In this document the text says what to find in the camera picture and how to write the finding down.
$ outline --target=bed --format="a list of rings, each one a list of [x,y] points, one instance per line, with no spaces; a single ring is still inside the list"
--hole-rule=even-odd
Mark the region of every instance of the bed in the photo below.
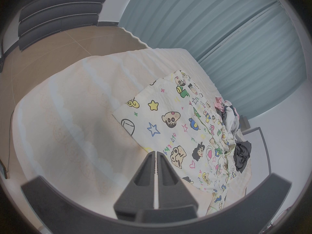
[[[84,58],[30,91],[13,116],[14,148],[28,180],[41,175],[71,200],[116,218],[113,204],[147,152],[112,113],[146,86],[187,71],[209,103],[221,97],[184,49],[142,49]],[[244,137],[240,131],[237,135]],[[224,207],[245,196],[251,162],[231,182]],[[212,194],[182,180],[205,216]]]

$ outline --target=brown floor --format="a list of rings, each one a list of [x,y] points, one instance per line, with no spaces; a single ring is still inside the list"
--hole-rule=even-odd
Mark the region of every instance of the brown floor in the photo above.
[[[23,52],[17,47],[5,59],[0,73],[0,159],[9,170],[9,179],[0,175],[0,184],[36,228],[42,224],[20,189],[26,177],[15,154],[12,130],[9,159],[10,116],[15,106],[35,86],[78,60],[143,48],[144,44],[121,28],[87,26],[49,36]]]

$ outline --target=cartoon woman with black hair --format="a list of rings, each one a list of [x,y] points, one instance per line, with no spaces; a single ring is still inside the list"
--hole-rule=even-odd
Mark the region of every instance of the cartoon woman with black hair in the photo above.
[[[202,157],[204,150],[205,150],[205,145],[203,145],[201,142],[200,144],[197,145],[197,148],[193,150],[193,153],[192,153],[193,159],[196,161],[199,161],[200,157]]]

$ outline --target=cartoon print shirt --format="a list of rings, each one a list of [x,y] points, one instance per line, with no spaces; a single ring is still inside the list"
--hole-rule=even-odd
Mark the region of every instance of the cartoon print shirt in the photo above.
[[[236,176],[235,141],[196,82],[183,71],[156,80],[114,113],[147,152],[163,152],[177,174],[214,193],[208,213],[223,208]]]

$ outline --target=curtain fold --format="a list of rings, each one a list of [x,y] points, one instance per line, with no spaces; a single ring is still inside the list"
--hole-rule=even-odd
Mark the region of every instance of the curtain fold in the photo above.
[[[184,48],[239,114],[253,118],[306,79],[278,0],[130,0],[119,26],[152,48]]]

